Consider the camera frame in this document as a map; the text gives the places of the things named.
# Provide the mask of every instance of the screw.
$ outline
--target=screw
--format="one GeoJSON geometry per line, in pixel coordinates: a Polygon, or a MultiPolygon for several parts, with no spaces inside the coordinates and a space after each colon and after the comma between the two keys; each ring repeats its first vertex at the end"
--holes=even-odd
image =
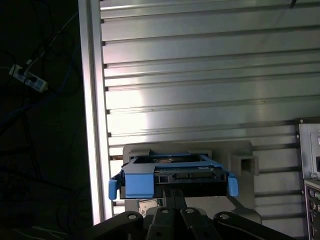
{"type": "Polygon", "coordinates": [[[136,215],[129,215],[128,218],[129,219],[135,219],[137,216],[136,215]]]}
{"type": "Polygon", "coordinates": [[[230,217],[227,215],[227,214],[221,214],[220,215],[220,218],[224,219],[224,220],[227,220],[229,219],[230,217]]]}
{"type": "Polygon", "coordinates": [[[191,208],[188,208],[187,210],[185,210],[188,214],[192,214],[194,213],[195,211],[191,208]]]}

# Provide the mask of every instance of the power strip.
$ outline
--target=power strip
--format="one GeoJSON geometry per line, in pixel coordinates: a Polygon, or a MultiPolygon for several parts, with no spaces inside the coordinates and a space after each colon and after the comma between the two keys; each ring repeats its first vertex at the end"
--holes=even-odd
{"type": "Polygon", "coordinates": [[[9,74],[18,79],[23,84],[30,86],[39,93],[43,93],[44,91],[48,90],[48,83],[45,80],[32,74],[31,72],[19,74],[19,71],[22,69],[23,68],[17,64],[13,65],[10,69],[9,74]]]}

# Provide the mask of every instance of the blue cable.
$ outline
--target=blue cable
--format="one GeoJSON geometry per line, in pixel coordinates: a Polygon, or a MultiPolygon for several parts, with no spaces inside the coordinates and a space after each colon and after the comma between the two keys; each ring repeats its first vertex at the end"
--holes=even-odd
{"type": "Polygon", "coordinates": [[[27,106],[18,108],[18,109],[16,109],[16,110],[10,112],[10,113],[7,115],[7,117],[5,117],[5,119],[0,123],[0,127],[1,127],[3,124],[5,124],[11,116],[19,113],[20,111],[24,111],[24,110],[26,110],[26,109],[29,109],[29,108],[32,108],[32,107],[35,107],[35,106],[39,106],[39,105],[44,104],[44,103],[46,103],[46,102],[49,102],[50,100],[52,100],[52,99],[55,98],[55,97],[62,91],[62,89],[64,88],[64,86],[65,86],[65,84],[66,84],[66,82],[67,82],[67,80],[68,80],[68,78],[69,78],[69,76],[70,76],[70,73],[71,73],[71,70],[72,70],[72,67],[73,67],[73,62],[74,62],[76,53],[77,53],[77,51],[78,51],[79,48],[80,48],[80,45],[75,48],[75,50],[74,50],[74,52],[73,52],[73,54],[72,54],[71,61],[70,61],[69,69],[68,69],[68,71],[66,72],[66,74],[65,74],[65,76],[64,76],[64,79],[63,79],[63,82],[62,82],[60,88],[56,91],[56,94],[55,94],[55,95],[52,95],[52,96],[50,96],[50,97],[47,97],[46,99],[43,99],[42,101],[39,101],[39,102],[37,102],[37,103],[35,103],[35,104],[30,104],[30,105],[27,105],[27,106]]]}

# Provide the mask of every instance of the electronic device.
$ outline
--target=electronic device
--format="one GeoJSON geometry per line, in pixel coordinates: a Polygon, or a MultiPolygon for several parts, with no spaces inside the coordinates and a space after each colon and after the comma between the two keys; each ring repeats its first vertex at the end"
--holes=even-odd
{"type": "Polygon", "coordinates": [[[30,86],[39,93],[43,93],[48,89],[48,83],[31,72],[22,72],[23,68],[19,65],[13,65],[9,75],[18,79],[23,84],[30,86]]]}
{"type": "Polygon", "coordinates": [[[320,181],[304,181],[305,203],[309,240],[320,239],[320,181]]]}
{"type": "Polygon", "coordinates": [[[205,154],[155,154],[132,157],[109,181],[109,199],[156,199],[164,189],[185,197],[238,195],[236,176],[205,154]]]}

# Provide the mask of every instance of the blue drive tray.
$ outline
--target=blue drive tray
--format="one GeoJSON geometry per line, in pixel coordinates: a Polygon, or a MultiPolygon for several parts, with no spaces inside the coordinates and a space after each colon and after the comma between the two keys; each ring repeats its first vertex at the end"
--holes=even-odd
{"type": "Polygon", "coordinates": [[[109,181],[109,199],[162,198],[165,188],[180,188],[186,197],[238,196],[236,176],[205,154],[137,156],[109,181]]]}

